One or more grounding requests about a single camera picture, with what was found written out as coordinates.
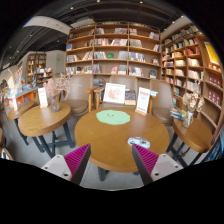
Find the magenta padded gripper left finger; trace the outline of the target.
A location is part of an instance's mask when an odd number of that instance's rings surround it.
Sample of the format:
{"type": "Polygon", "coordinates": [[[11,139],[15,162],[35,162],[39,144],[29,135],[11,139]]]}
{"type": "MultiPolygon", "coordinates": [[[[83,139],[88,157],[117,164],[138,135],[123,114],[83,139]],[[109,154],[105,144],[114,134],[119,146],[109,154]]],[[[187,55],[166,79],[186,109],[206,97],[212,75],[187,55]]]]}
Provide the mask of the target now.
{"type": "Polygon", "coordinates": [[[55,155],[42,169],[79,185],[90,155],[91,145],[86,144],[65,156],[55,155]]]}

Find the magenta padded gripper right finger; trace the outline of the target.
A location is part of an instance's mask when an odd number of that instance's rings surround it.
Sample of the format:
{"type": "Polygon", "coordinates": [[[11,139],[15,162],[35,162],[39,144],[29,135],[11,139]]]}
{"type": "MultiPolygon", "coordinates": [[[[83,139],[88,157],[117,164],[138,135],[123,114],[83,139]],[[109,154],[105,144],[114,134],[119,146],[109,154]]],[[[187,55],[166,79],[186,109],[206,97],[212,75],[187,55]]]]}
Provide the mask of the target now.
{"type": "Polygon", "coordinates": [[[182,169],[182,166],[169,155],[157,155],[136,144],[132,145],[132,155],[144,185],[148,185],[182,169]]]}

